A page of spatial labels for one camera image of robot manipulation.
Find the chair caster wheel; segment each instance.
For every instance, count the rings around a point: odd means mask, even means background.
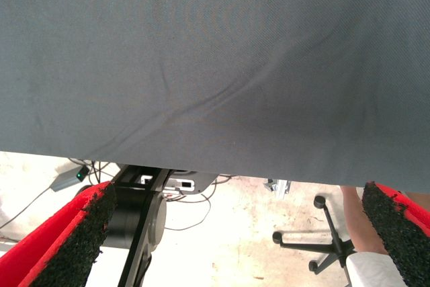
[[[314,198],[314,206],[316,208],[324,208],[325,206],[325,197],[321,195],[317,195]]]
[[[315,260],[309,261],[309,271],[315,272],[318,269],[318,263]]]
[[[280,232],[273,232],[271,238],[273,239],[273,242],[277,245],[280,245],[282,242],[282,233]]]

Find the white floor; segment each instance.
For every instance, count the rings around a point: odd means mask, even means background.
[[[0,153],[0,225],[48,187],[56,169],[72,166],[63,158]],[[107,172],[114,174],[116,170],[112,165]],[[308,262],[321,259],[321,254],[280,249],[271,240],[272,232],[283,231],[284,239],[291,242],[330,243],[324,213],[312,203],[317,194],[326,197],[335,226],[341,238],[347,239],[339,188],[294,182],[290,194],[279,201],[263,183],[264,179],[235,177],[218,185],[211,198],[212,209],[201,225],[186,231],[166,230],[153,253],[144,286],[345,286],[347,280],[338,263],[315,276],[308,271]],[[76,185],[57,193],[46,192],[0,235],[21,239],[73,198],[78,189]],[[206,195],[213,189],[209,187]],[[197,223],[207,209],[206,202],[168,203],[166,226],[183,228]],[[10,248],[2,240],[0,254]],[[87,286],[118,283],[127,253],[109,248],[103,252]]]

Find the person's leg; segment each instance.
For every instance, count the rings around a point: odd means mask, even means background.
[[[373,228],[368,216],[364,213],[363,204],[352,186],[341,186],[343,193],[343,213],[347,229],[355,250],[358,252],[375,252],[387,255],[381,238]]]

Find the white cloth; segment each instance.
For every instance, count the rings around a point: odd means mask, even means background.
[[[405,287],[402,276],[388,255],[358,252],[347,258],[352,287]]]

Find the fabric sheet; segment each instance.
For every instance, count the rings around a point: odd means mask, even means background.
[[[430,192],[430,0],[0,0],[0,149]]]

